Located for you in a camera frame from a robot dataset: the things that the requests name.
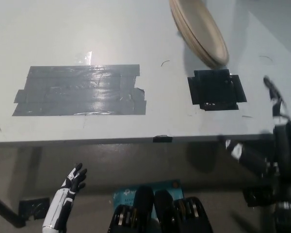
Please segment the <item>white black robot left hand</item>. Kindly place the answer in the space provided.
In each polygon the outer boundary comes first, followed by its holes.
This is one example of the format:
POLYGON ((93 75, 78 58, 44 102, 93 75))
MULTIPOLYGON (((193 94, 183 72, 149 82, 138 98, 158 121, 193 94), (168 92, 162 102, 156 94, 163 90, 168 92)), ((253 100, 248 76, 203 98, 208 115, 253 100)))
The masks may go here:
POLYGON ((85 187, 87 169, 82 163, 76 164, 61 187, 57 190, 49 206, 42 226, 43 233, 65 233, 76 195, 85 187))

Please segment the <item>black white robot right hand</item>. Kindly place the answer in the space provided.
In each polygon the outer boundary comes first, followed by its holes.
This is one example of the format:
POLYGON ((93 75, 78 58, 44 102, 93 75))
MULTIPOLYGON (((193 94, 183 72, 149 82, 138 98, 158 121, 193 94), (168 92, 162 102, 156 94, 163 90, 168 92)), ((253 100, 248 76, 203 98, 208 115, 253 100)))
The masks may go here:
POLYGON ((260 178, 275 180, 274 184, 248 187, 243 190, 249 207, 291 202, 291 117, 279 89, 271 79, 264 76, 263 82, 269 90, 272 104, 275 153, 262 156, 239 141, 219 137, 225 150, 239 164, 260 178))

